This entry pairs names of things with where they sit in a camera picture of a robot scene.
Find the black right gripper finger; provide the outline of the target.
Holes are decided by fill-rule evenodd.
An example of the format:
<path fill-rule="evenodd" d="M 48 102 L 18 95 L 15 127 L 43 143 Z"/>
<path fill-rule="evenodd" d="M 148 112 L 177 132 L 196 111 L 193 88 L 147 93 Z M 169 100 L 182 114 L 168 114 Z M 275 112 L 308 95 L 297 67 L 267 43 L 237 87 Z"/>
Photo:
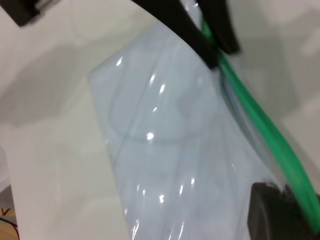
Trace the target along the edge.
<path fill-rule="evenodd" d="M 266 182 L 251 186 L 247 227 L 251 240 L 313 240 L 290 187 Z"/>

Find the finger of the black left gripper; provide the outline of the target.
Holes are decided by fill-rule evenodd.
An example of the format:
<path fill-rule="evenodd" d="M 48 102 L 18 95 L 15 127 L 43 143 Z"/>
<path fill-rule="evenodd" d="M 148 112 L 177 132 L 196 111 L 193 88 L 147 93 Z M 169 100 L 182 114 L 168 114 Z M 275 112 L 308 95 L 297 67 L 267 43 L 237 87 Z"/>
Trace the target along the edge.
<path fill-rule="evenodd" d="M 153 15 L 185 41 L 209 68 L 218 66 L 218 55 L 197 28 L 179 0 L 135 0 L 134 3 Z"/>
<path fill-rule="evenodd" d="M 218 47 L 228 55 L 238 54 L 240 45 L 234 32 L 226 0 L 200 0 L 206 21 Z"/>

